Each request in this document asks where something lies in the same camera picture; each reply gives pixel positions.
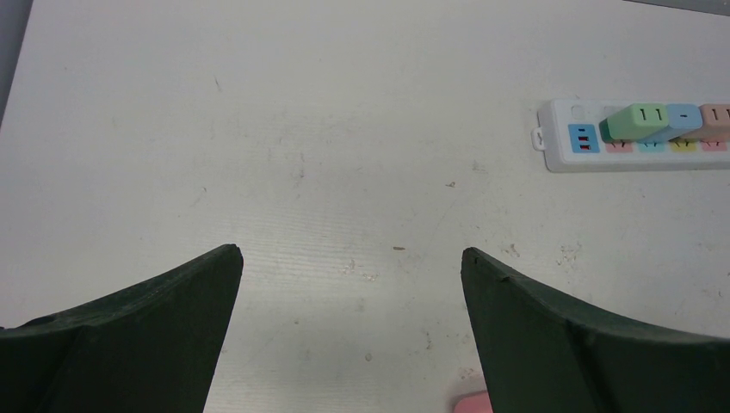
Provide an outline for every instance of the white power strip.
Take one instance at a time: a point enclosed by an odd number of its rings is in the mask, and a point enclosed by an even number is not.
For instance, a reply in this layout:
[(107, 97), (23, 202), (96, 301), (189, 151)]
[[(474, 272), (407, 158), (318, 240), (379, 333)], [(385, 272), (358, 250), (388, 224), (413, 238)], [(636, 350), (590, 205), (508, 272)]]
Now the white power strip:
[[(545, 164), (553, 172), (730, 169), (727, 142), (603, 142), (599, 124), (636, 102), (584, 99), (550, 101), (537, 112), (540, 127), (532, 131), (532, 145), (536, 150), (545, 152)], [(682, 103), (702, 105), (708, 102)], [(571, 139), (569, 128), (574, 134), (579, 130), (586, 136), (581, 136), (581, 142), (576, 142)]]

